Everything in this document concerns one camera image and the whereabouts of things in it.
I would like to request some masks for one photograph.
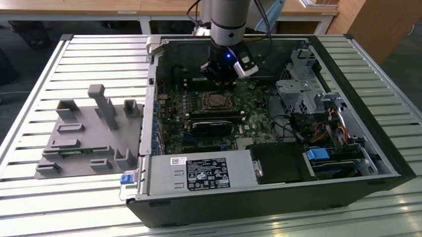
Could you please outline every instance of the metal rail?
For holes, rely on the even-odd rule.
[[[75,98],[78,106],[91,106],[88,86],[102,83],[114,104],[128,98],[144,102],[147,36],[74,36],[59,43],[0,147],[0,236],[347,237],[421,232],[421,113],[353,40],[342,36],[321,36],[319,40],[419,175],[417,179],[339,209],[148,229],[119,199],[119,174],[33,179],[59,99]],[[335,91],[327,74],[323,76]]]

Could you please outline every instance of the power supply label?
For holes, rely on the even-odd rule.
[[[187,160],[186,170],[190,191],[230,188],[226,158]]]

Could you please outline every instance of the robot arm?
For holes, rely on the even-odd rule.
[[[254,15],[251,9],[257,10],[258,6],[250,0],[203,1],[202,17],[211,21],[211,49],[202,73],[218,85],[231,86],[238,78],[247,78],[258,72],[258,64],[243,43],[247,21],[251,18],[257,21],[257,13]],[[283,1],[277,0],[277,3],[279,14]],[[274,0],[266,0],[265,5],[273,7]]]

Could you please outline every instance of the gray 3d printed holder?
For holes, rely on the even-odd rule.
[[[143,105],[126,100],[114,106],[104,86],[91,85],[88,96],[98,107],[78,107],[62,100],[36,179],[123,173],[138,165]]]

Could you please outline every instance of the blue latch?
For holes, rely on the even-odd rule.
[[[327,152],[326,148],[310,149],[306,152],[306,155],[309,157],[309,160],[313,160],[313,159],[330,159],[329,152]]]
[[[120,177],[120,184],[134,184],[135,183],[135,174],[123,174]]]

